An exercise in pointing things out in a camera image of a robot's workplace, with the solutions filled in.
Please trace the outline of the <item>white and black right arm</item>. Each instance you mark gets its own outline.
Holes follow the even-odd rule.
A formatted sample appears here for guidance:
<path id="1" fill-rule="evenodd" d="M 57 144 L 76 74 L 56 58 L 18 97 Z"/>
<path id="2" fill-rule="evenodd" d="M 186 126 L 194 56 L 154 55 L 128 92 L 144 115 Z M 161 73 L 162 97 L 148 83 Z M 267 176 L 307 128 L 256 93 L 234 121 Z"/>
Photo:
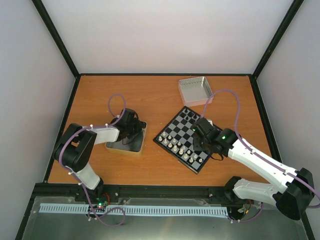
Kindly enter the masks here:
<path id="1" fill-rule="evenodd" d="M 289 219 L 301 219 L 315 196 L 311 190 L 313 175 L 309 170 L 286 166 L 238 137 L 235 131 L 220 129 L 205 118 L 197 120 L 191 129 L 197 151 L 229 157 L 267 180 L 267 183 L 261 183 L 233 176 L 224 186 L 228 202 L 254 200 L 275 206 Z"/>

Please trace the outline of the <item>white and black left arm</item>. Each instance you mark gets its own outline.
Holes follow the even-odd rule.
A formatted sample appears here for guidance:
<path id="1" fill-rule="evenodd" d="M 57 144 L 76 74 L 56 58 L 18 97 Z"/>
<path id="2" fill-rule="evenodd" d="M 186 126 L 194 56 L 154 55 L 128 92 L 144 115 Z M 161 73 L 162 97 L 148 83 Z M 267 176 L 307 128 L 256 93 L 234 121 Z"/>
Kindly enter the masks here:
<path id="1" fill-rule="evenodd" d="M 117 147 L 136 145 L 144 140 L 146 128 L 147 123 L 129 108 L 101 126 L 72 123 L 55 144 L 52 157 L 87 188 L 86 195 L 96 202 L 103 198 L 104 188 L 100 186 L 103 180 L 89 164 L 93 147 L 105 143 L 115 143 Z"/>

